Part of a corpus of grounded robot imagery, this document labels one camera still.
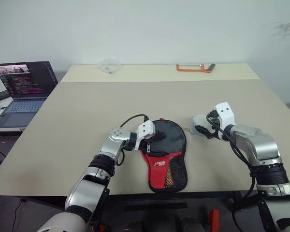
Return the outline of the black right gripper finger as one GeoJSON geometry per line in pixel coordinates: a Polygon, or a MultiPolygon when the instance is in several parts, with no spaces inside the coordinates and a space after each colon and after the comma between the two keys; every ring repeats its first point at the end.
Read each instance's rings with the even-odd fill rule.
{"type": "Polygon", "coordinates": [[[196,130],[195,133],[197,135],[200,135],[200,136],[206,136],[206,137],[208,137],[211,134],[211,132],[207,128],[205,128],[205,127],[203,127],[201,125],[196,125],[195,126],[195,130],[196,130]]]}

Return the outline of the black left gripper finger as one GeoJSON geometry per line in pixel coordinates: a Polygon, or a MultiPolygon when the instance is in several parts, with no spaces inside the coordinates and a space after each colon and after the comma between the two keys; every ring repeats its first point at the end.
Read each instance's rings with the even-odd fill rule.
{"type": "Polygon", "coordinates": [[[155,141],[162,141],[166,139],[167,135],[164,132],[157,131],[154,135],[154,142],[155,141]]]}
{"type": "Polygon", "coordinates": [[[158,151],[151,150],[150,153],[149,153],[150,157],[163,157],[163,156],[167,156],[167,155],[169,155],[168,152],[161,151],[161,150],[158,150],[158,151]]]}

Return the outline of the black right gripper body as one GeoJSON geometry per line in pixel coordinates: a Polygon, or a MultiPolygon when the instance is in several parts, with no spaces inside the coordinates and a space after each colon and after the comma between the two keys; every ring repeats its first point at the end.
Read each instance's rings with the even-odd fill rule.
{"type": "Polygon", "coordinates": [[[220,121],[218,119],[219,115],[216,110],[212,110],[210,113],[206,115],[207,122],[211,125],[211,128],[214,132],[208,132],[207,139],[217,138],[219,139],[218,132],[220,128],[220,121]]]}

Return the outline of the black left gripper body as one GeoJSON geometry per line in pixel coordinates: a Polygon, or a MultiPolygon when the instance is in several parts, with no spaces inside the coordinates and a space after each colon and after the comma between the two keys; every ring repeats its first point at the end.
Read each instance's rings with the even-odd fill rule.
{"type": "Polygon", "coordinates": [[[147,155],[157,155],[158,141],[155,137],[149,139],[143,139],[141,141],[141,150],[147,155]]]}

